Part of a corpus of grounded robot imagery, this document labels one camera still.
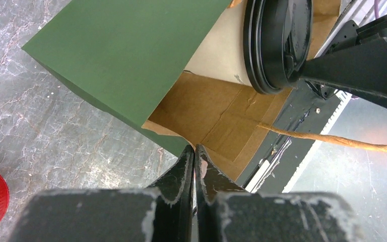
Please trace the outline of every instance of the brown cardboard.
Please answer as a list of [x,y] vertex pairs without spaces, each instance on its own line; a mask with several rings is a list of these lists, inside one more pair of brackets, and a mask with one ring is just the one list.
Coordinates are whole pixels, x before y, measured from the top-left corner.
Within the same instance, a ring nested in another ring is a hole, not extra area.
[[[325,41],[339,13],[339,0],[315,0],[309,58]],[[260,95],[253,88],[183,73],[143,128],[163,135],[180,135],[203,144],[215,164],[236,180],[259,148],[290,89]]]
[[228,8],[233,8],[234,6],[240,4],[242,0],[232,0],[231,4],[228,6]]

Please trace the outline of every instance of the marble surface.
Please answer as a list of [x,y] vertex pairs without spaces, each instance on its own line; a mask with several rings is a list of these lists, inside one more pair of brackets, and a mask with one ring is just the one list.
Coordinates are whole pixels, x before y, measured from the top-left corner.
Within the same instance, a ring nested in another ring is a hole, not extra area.
[[0,174],[10,189],[0,241],[40,190],[145,187],[176,161],[21,50],[68,2],[0,0]]

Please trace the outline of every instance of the green box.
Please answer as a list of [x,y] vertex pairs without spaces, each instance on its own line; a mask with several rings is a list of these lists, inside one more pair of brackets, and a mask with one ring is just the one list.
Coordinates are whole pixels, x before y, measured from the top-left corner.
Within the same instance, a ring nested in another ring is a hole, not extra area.
[[230,0],[73,0],[24,46],[75,94],[179,155],[187,142],[141,128]]

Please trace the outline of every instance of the black plastic lid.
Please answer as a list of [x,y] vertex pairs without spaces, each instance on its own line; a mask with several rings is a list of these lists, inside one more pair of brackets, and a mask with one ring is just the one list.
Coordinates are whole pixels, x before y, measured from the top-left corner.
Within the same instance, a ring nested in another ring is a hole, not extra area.
[[258,93],[275,94],[299,79],[311,43],[312,0],[248,0],[244,62]]

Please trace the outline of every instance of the string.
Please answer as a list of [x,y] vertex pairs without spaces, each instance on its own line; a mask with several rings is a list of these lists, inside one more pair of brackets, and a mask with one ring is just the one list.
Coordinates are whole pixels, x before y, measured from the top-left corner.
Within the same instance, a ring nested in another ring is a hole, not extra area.
[[280,135],[287,135],[294,138],[299,139],[309,139],[309,140],[319,140],[326,143],[331,143],[335,145],[343,145],[347,147],[353,147],[353,148],[360,148],[364,150],[372,150],[372,151],[380,151],[380,152],[386,152],[387,153],[387,145],[375,145],[370,143],[365,143],[361,141],[346,139],[339,136],[334,135],[319,135],[319,134],[310,134],[310,133],[301,133],[301,132],[294,132],[294,131],[287,131],[282,130],[279,128],[276,128],[272,125],[268,124],[259,124],[258,127],[270,130],[272,132],[275,132]]

